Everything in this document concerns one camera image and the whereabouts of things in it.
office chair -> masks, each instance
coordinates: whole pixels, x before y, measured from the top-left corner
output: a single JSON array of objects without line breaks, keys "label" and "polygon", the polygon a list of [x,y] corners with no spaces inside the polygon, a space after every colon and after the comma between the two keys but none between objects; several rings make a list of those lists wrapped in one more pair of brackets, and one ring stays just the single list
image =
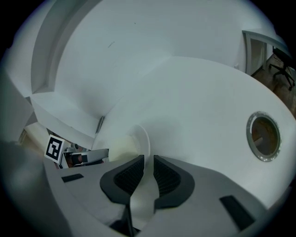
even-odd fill
[{"label": "office chair", "polygon": [[284,52],[282,52],[279,49],[273,49],[272,52],[284,63],[284,67],[283,68],[280,68],[280,67],[278,67],[276,65],[273,65],[273,64],[269,64],[269,69],[271,69],[271,67],[274,67],[274,68],[276,68],[276,69],[279,70],[277,73],[275,73],[273,75],[273,78],[275,78],[276,75],[280,75],[280,74],[284,75],[287,78],[288,83],[290,84],[289,91],[291,91],[292,90],[292,87],[295,86],[295,81],[286,72],[286,69],[289,68],[289,67],[295,68],[294,63],[293,63],[293,59],[289,55],[285,54]]}]

